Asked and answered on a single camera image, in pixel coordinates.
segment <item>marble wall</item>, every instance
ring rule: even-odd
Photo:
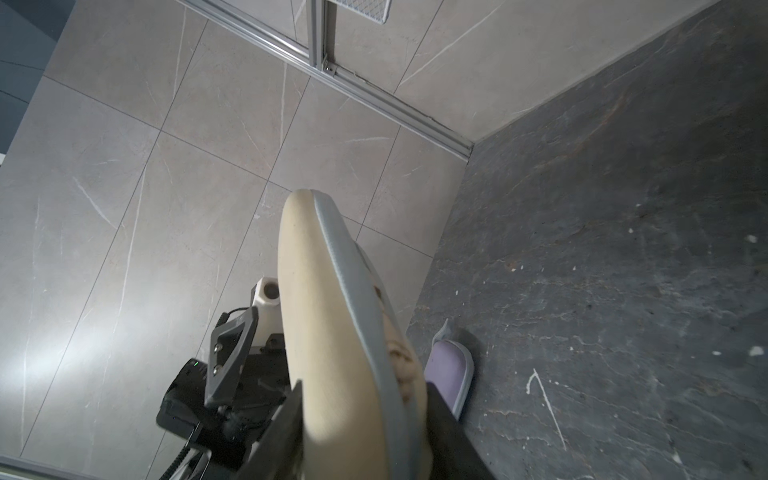
[[[768,8],[721,2],[476,146],[408,331],[498,478],[768,476]]]

